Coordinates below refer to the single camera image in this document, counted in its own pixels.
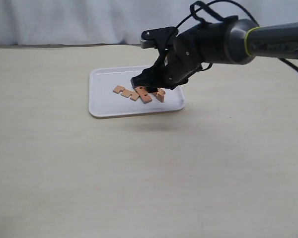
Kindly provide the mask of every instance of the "robotic arm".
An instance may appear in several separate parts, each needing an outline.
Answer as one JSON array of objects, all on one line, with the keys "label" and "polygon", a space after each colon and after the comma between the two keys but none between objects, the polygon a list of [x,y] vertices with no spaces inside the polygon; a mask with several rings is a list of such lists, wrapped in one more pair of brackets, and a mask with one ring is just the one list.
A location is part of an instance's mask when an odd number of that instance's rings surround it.
[{"label": "robotic arm", "polygon": [[[253,20],[237,16],[222,18],[207,6],[204,10],[220,21],[209,23],[196,15],[195,5],[206,6],[201,1],[191,5],[191,16],[200,23],[185,32],[178,35],[177,27],[166,27],[142,33],[141,47],[158,49],[159,57],[131,79],[134,88],[172,90],[214,63],[243,65],[255,57],[298,60],[298,23],[259,27]],[[203,62],[210,66],[203,69]]]}]

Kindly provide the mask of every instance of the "white tray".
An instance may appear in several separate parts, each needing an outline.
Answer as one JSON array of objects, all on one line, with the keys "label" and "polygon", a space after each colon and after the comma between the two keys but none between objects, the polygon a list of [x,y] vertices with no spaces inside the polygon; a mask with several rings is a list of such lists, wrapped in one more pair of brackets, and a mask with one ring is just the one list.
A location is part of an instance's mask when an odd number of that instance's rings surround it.
[{"label": "white tray", "polygon": [[101,68],[89,76],[89,112],[97,118],[126,117],[179,111],[185,106],[183,91],[164,89],[164,102],[152,94],[152,102],[144,104],[139,98],[133,101],[113,92],[117,85],[133,91],[131,78],[148,66]]}]

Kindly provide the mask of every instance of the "beige table surface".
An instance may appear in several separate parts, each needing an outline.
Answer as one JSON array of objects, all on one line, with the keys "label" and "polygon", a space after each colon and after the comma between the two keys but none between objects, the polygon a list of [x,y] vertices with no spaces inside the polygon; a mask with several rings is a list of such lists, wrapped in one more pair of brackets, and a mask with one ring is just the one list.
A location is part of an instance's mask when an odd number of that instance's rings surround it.
[{"label": "beige table surface", "polygon": [[180,112],[89,114],[92,70],[156,57],[0,48],[0,238],[298,237],[298,74],[215,65]]}]

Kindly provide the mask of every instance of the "yellow ring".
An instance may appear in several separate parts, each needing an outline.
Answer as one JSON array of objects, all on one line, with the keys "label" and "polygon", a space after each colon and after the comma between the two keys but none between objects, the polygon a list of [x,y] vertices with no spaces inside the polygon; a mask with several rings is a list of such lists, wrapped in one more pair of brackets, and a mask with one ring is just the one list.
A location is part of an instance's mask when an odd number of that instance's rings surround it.
[{"label": "yellow ring", "polygon": [[250,30],[246,33],[246,35],[245,35],[245,39],[244,39],[245,52],[246,52],[249,56],[252,56],[252,54],[248,51],[248,47],[247,47],[247,38],[248,38],[249,33],[251,33],[253,30],[256,30],[256,29],[258,29],[258,28],[260,28],[260,26],[257,26],[257,27],[254,27],[254,28],[250,29]]}]

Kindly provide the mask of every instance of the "white curtain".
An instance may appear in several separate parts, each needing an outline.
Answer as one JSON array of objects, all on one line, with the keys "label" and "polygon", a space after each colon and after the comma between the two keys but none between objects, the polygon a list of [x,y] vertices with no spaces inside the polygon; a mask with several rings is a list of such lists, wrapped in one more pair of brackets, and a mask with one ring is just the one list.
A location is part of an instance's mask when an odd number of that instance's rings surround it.
[{"label": "white curtain", "polygon": [[[138,44],[147,29],[175,26],[194,0],[0,0],[0,45]],[[298,21],[298,0],[237,0],[261,25]],[[223,16],[241,10],[229,3]],[[205,13],[208,21],[214,21]],[[197,22],[190,20],[180,31]]]}]

